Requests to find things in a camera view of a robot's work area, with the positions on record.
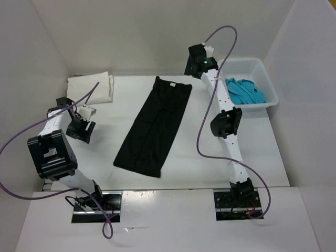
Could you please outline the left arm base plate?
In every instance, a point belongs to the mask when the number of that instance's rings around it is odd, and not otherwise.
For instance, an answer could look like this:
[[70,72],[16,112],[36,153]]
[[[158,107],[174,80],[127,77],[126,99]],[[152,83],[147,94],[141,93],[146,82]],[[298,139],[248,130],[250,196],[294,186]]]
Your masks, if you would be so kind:
[[[120,211],[122,201],[121,191],[103,191],[103,202],[101,207],[110,218],[112,223],[120,222]],[[95,209],[89,206],[83,206],[77,202],[73,196],[65,196],[66,201],[73,207],[72,219],[73,224],[83,223],[104,223],[105,218],[101,210],[96,206]]]

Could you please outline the black t shirt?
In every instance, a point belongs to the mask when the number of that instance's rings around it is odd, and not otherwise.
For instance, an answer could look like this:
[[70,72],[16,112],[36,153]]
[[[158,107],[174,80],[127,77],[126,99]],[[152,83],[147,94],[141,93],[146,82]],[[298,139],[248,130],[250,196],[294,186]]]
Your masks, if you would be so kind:
[[191,84],[155,78],[113,165],[160,178],[192,92]]

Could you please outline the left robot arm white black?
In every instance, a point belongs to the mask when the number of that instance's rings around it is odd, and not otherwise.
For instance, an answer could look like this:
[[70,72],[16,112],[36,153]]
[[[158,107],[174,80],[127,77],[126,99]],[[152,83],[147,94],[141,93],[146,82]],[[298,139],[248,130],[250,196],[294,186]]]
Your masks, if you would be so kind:
[[87,178],[78,168],[78,161],[67,137],[90,142],[96,125],[91,117],[97,110],[84,105],[77,111],[69,98],[56,100],[57,106],[48,109],[49,119],[39,135],[28,139],[27,145],[39,177],[59,182],[76,190],[76,200],[81,207],[100,209],[105,197],[100,186]]

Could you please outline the white t shirt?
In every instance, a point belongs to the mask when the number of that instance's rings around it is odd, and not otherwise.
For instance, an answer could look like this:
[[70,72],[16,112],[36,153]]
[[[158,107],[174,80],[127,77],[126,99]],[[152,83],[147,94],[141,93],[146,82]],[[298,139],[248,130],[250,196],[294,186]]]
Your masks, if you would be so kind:
[[87,105],[112,102],[114,77],[107,71],[94,75],[68,78],[67,97],[73,101],[78,101],[91,91],[97,82],[99,84],[90,96]]

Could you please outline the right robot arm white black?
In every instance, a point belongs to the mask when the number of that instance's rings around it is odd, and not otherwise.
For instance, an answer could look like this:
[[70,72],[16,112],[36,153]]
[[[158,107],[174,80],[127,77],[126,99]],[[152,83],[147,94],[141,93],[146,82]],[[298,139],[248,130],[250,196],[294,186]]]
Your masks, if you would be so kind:
[[200,79],[212,95],[212,105],[218,110],[218,114],[210,122],[211,132],[228,150],[228,158],[232,162],[229,170],[230,200],[235,206],[243,206],[254,193],[253,183],[242,164],[237,138],[243,113],[230,99],[219,76],[217,61],[212,57],[213,51],[213,47],[203,44],[189,47],[184,74]]

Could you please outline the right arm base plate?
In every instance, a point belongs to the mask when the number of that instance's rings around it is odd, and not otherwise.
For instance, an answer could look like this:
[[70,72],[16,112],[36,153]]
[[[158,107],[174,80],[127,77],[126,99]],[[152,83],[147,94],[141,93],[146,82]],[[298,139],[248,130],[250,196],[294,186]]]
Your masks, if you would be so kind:
[[252,196],[236,203],[229,189],[214,190],[213,195],[217,221],[247,220],[249,216],[258,217],[263,213],[257,190]]

